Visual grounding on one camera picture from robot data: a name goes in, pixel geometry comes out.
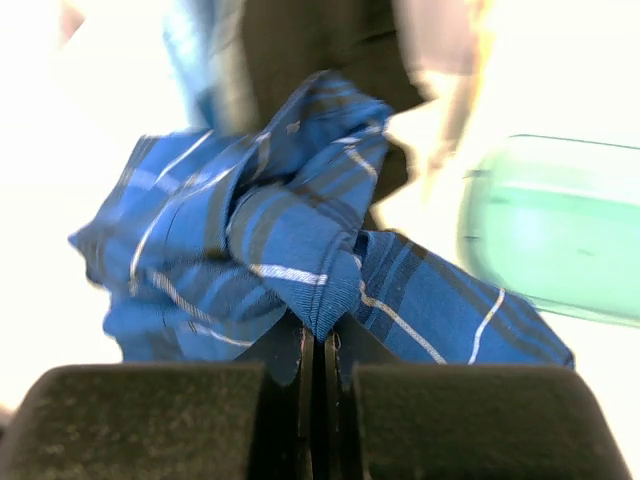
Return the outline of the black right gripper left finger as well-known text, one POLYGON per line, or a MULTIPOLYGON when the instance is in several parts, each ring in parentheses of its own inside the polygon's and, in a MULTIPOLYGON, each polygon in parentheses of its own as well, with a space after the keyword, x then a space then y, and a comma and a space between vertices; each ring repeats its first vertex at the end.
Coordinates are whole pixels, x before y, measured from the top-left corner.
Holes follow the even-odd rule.
POLYGON ((1 442, 5 479, 309 479, 312 335, 286 316, 230 363, 58 367, 1 442))

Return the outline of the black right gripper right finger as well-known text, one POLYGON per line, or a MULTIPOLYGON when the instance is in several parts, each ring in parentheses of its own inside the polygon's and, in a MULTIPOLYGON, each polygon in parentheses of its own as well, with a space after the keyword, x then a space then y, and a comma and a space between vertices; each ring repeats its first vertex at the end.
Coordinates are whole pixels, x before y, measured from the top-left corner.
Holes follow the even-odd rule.
POLYGON ((405 363, 352 318, 324 358, 333 479, 630 477, 569 369, 405 363))

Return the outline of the blue plaid shirt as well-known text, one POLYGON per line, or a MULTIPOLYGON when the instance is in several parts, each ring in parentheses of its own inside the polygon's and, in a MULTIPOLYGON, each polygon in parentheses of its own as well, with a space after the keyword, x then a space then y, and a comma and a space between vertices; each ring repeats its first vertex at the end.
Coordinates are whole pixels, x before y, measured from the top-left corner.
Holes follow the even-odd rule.
POLYGON ((365 228, 390 113, 323 71, 256 135, 142 137, 70 237, 124 359, 232 360, 293 313, 319 340, 350 316, 409 361, 573 367, 523 298, 365 228))

